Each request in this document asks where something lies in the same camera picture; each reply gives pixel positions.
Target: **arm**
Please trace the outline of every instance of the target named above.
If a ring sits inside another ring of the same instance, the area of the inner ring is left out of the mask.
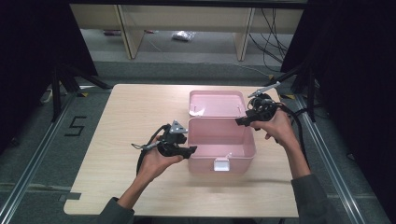
[[[270,121],[254,121],[250,126],[264,129],[267,131],[265,139],[274,137],[285,148],[300,223],[343,223],[317,177],[311,174],[288,115],[277,110]]]
[[[183,160],[182,156],[164,157],[157,148],[151,149],[143,159],[139,173],[122,196],[112,198],[99,215],[97,223],[128,223],[134,217],[134,205],[144,189],[170,165]]]
[[[290,119],[285,112],[278,109],[270,121],[254,121],[251,122],[250,126],[264,129],[267,131],[265,139],[268,140],[270,137],[274,137],[285,148],[293,179],[311,174],[300,144],[291,128]]]

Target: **pink container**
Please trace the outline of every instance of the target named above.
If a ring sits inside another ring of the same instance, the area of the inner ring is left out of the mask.
[[[192,91],[188,145],[198,146],[189,158],[192,173],[243,174],[256,154],[250,127],[238,126],[245,116],[239,91]]]

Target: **pink box lid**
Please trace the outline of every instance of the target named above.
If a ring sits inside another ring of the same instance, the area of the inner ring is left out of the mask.
[[[240,118],[246,115],[240,91],[191,91],[192,117]]]

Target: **person's left hand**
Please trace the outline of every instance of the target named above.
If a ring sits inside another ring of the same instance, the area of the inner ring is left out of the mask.
[[[182,156],[165,157],[154,147],[146,153],[137,175],[142,175],[151,182],[154,178],[162,174],[170,165],[182,160]]]

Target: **wooden table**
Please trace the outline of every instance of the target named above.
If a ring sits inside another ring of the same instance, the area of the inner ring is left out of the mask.
[[[116,85],[81,164],[64,211],[99,214],[111,197],[120,197],[135,177],[140,150],[149,138],[174,119],[188,128],[190,91],[241,91],[259,87],[190,85]],[[276,90],[267,92],[278,101]],[[254,132],[257,154],[243,175],[198,175],[188,161],[169,167],[143,192],[137,216],[297,217],[291,174],[283,148]]]

